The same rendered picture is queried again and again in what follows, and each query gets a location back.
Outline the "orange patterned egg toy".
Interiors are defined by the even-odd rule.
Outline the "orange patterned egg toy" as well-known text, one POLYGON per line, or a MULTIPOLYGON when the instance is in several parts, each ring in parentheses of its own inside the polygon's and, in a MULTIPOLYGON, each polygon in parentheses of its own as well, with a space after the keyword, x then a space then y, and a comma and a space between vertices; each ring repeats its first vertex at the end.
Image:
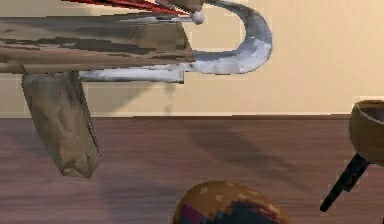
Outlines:
POLYGON ((293 224, 270 199, 230 181, 208 181, 189 189, 172 224, 293 224))

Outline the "silver curved metal bar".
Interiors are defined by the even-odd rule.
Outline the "silver curved metal bar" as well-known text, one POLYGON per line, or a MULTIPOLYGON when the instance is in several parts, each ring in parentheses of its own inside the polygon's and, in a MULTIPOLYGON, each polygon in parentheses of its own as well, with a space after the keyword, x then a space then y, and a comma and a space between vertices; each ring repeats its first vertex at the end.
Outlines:
POLYGON ((246 34, 237 49, 223 52, 193 50, 193 62, 94 70, 81 74, 80 79, 88 82, 150 81, 182 84, 185 72, 245 74, 262 66, 269 59, 273 47, 272 32, 265 19, 254 9, 231 0, 207 0, 207 3, 236 14, 243 22, 246 34))

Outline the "small white ball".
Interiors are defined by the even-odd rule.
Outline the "small white ball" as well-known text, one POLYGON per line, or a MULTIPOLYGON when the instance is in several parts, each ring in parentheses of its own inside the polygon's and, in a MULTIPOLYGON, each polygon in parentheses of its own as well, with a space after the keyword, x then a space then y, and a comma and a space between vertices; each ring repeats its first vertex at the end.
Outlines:
POLYGON ((191 19, 196 25, 200 25, 204 22, 204 15, 201 11, 196 11, 191 14, 191 19))

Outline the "red striped flat object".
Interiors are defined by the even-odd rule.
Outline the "red striped flat object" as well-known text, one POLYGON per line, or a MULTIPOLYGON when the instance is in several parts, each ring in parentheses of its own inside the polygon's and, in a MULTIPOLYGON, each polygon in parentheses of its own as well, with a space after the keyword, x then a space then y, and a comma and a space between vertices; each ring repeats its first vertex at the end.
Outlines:
POLYGON ((103 5, 119 8, 130 8, 145 10, 157 13, 167 13, 171 15, 185 15, 185 12, 177 11, 175 9, 167 8, 159 4, 149 2, 147 0, 62 0, 68 2, 76 2, 82 4, 103 5))

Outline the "brown round chair black leg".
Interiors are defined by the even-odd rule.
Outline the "brown round chair black leg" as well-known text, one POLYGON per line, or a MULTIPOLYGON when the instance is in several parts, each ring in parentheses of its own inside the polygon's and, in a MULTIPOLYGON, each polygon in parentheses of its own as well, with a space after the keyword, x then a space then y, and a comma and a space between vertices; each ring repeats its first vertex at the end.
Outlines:
POLYGON ((320 205, 322 212, 326 212, 343 191, 350 192, 369 165, 384 167, 384 100, 354 104, 349 138, 355 154, 320 205))

